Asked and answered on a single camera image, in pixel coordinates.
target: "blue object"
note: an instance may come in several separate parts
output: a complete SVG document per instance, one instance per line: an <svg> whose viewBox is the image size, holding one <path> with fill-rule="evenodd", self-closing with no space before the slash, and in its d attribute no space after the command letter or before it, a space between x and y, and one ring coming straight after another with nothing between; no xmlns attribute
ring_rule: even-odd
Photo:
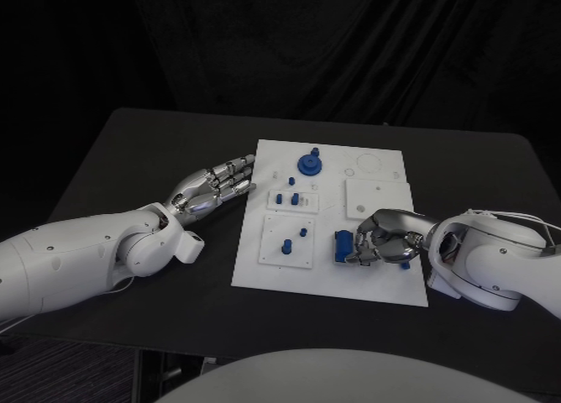
<svg viewBox="0 0 561 403"><path fill-rule="evenodd" d="M303 155L296 163L302 175L313 176L321 172L322 162L319 158L319 149L315 147L310 154Z"/></svg>
<svg viewBox="0 0 561 403"><path fill-rule="evenodd" d="M345 263L345 257L352 253L352 233L345 230L335 232L335 261Z"/></svg>
<svg viewBox="0 0 561 403"><path fill-rule="evenodd" d="M292 240L286 239L280 251L283 252L283 254L290 254L290 249L292 249Z"/></svg>

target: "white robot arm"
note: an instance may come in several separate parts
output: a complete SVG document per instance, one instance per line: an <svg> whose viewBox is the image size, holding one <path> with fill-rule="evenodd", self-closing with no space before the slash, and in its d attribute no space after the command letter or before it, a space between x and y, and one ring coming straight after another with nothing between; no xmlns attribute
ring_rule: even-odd
<svg viewBox="0 0 561 403"><path fill-rule="evenodd" d="M377 210L358 227L345 261L406 263L424 250L434 289L501 311L511 311L524 295L561 319L561 244L547 246L535 230L496 215L548 225L516 213L469 210L437 222L413 212Z"/></svg>
<svg viewBox="0 0 561 403"><path fill-rule="evenodd" d="M247 155L200 170L168 201L119 214L53 222L0 243L0 321L54 311L152 275L175 256L192 263L204 242L184 226L254 188Z"/></svg>

